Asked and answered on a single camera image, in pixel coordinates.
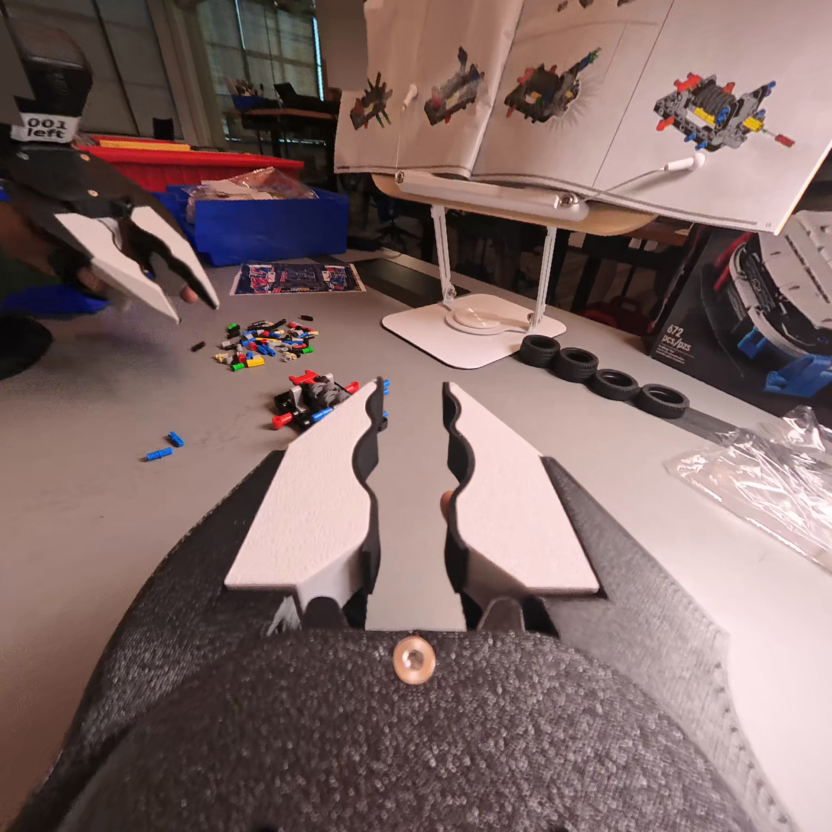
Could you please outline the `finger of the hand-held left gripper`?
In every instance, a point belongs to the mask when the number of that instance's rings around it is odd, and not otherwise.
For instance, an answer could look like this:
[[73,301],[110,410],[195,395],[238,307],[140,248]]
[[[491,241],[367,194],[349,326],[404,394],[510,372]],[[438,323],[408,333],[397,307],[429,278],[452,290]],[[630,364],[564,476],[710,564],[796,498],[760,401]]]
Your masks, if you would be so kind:
[[138,300],[158,313],[181,322],[163,289],[148,279],[140,265],[117,245],[112,229],[102,220],[82,214],[58,213],[57,222],[90,256],[91,270],[110,288],[130,300]]
[[135,205],[130,209],[127,238],[131,255],[164,291],[172,291],[176,276],[207,306],[213,310],[220,307],[215,288],[191,243],[154,206]]

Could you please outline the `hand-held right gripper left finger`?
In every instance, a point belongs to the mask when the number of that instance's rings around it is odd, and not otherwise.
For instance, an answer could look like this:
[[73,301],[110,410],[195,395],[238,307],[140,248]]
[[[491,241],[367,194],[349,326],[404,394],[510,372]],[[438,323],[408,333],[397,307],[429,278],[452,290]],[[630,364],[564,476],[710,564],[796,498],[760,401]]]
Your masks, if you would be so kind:
[[361,386],[292,442],[224,578],[231,591],[273,591],[304,614],[316,598],[363,629],[380,570],[378,499],[385,380]]

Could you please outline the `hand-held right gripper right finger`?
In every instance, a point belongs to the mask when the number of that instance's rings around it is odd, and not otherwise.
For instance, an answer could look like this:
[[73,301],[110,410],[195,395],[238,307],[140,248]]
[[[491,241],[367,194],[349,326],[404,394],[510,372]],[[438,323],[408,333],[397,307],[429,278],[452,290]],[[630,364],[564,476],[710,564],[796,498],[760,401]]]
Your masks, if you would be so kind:
[[457,383],[442,385],[442,422],[457,481],[444,562],[466,628],[503,598],[547,629],[536,599],[597,596],[600,580],[543,454]]

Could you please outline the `partly built lego car chassis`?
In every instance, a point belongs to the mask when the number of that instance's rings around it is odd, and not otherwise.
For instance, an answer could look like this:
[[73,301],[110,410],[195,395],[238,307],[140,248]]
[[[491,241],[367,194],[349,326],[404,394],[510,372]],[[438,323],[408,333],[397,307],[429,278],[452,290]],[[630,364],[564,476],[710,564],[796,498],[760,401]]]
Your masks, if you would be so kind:
[[307,370],[299,377],[289,377],[292,386],[274,398],[274,430],[291,427],[306,432],[336,407],[359,392],[361,385],[338,383],[332,374],[318,374]]

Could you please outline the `pile of small lego pieces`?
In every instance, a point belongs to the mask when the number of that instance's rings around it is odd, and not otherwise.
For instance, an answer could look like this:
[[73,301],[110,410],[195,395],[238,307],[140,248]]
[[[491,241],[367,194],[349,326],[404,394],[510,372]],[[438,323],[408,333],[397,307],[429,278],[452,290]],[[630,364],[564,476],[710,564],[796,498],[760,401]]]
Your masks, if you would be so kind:
[[211,359],[232,372],[259,368],[270,359],[295,361],[315,351],[319,331],[311,323],[310,318],[302,317],[300,322],[262,319],[247,326],[227,325]]

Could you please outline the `lego sticker sheet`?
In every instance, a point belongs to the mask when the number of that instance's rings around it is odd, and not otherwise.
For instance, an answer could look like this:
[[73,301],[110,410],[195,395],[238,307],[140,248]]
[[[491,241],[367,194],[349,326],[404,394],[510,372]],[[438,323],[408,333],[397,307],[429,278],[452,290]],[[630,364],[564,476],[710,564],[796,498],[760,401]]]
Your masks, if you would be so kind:
[[366,287],[353,265],[339,262],[303,264],[244,263],[231,286],[231,296],[364,293]]

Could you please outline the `black rubber lego tire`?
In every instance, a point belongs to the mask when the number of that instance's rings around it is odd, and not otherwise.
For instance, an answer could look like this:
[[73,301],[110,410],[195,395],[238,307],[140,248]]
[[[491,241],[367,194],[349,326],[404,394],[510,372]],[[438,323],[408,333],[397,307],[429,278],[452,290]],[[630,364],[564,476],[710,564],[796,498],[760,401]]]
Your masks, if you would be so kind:
[[682,392],[660,383],[643,385],[633,403],[642,412],[669,421],[681,419],[690,408],[690,400]]
[[556,377],[570,383],[586,384],[599,368],[598,357],[585,349],[561,348],[552,363]]
[[587,380],[587,387],[596,395],[616,402],[631,402],[640,391],[638,381],[618,369],[597,369]]
[[556,338],[545,335],[526,335],[517,350],[517,359],[523,364],[551,369],[561,350]]

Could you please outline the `black lego set box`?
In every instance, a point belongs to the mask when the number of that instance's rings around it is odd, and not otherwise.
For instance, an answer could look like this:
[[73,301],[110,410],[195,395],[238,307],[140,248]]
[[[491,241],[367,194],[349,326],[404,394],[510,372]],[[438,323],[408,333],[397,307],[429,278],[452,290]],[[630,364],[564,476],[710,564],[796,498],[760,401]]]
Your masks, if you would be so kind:
[[831,158],[779,234],[708,230],[677,271],[650,357],[775,416],[831,427]]

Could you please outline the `lego instruction booklet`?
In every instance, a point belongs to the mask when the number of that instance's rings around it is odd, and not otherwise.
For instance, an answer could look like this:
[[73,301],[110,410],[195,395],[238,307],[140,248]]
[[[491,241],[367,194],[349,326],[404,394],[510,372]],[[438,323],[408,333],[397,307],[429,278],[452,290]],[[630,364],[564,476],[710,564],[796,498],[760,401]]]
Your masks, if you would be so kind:
[[830,152],[831,2],[366,2],[338,173],[778,234]]

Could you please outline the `person's left hand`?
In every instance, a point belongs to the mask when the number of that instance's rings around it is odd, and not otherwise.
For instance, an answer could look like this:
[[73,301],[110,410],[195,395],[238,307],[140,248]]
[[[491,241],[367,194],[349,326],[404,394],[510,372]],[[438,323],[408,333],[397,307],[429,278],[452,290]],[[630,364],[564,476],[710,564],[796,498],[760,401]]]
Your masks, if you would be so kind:
[[[128,245],[122,240],[119,223],[107,218],[99,220],[105,222],[112,229],[118,247],[128,257],[137,262],[131,255]],[[48,248],[46,258],[50,263],[56,262],[63,256],[67,257],[68,260],[73,260],[76,255],[80,257],[79,264],[71,263],[70,265],[55,266],[56,273],[62,274],[65,281],[75,282],[81,289],[88,290],[96,296],[110,296],[118,293],[92,272],[90,256],[78,243],[72,241],[69,235],[61,238],[53,232],[46,230],[38,230],[36,234]],[[144,274],[148,279],[154,280],[146,272]]]

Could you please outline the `red plastic bin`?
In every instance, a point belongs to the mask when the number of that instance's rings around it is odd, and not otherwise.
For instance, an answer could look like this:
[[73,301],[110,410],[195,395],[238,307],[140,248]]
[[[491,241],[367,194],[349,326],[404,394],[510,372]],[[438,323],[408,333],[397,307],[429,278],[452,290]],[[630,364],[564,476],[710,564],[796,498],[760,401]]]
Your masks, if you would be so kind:
[[298,180],[305,165],[242,152],[199,151],[174,141],[93,135],[90,144],[76,141],[78,151],[96,156],[148,192],[164,192],[171,185],[200,185],[267,167]]

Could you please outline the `blue plastic bin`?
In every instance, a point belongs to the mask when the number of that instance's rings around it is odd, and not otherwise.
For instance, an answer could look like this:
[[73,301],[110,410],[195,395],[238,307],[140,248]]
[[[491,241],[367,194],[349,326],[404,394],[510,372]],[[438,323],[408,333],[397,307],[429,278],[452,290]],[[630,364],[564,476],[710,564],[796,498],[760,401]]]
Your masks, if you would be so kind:
[[179,222],[196,252],[216,267],[339,255],[347,250],[346,195],[316,189],[314,200],[198,201],[187,215],[190,187],[154,196]]

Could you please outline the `black ribbed round object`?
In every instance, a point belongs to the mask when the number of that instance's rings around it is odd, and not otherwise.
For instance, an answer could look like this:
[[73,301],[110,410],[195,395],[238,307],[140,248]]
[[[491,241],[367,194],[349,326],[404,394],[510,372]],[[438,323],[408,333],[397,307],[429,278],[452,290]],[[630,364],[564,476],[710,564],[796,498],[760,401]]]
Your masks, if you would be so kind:
[[1,375],[7,380],[36,364],[53,343],[51,331],[34,318],[1,315]]

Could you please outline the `window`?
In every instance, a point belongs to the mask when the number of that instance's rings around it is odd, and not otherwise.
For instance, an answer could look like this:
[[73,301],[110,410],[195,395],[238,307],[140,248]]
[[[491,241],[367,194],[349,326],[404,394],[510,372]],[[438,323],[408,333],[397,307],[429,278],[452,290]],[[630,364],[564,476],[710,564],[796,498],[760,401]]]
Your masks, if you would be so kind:
[[207,1],[198,4],[196,17],[224,138],[235,150],[259,147],[235,114],[237,81],[268,100],[284,83],[301,96],[323,98],[315,2]]

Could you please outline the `empty clear plastic bag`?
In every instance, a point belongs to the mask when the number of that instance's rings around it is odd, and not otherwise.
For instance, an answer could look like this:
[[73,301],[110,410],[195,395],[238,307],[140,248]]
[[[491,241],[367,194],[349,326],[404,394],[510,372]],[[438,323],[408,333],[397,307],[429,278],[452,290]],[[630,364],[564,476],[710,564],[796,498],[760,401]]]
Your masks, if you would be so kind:
[[756,431],[718,434],[665,470],[831,573],[831,431],[801,404]]

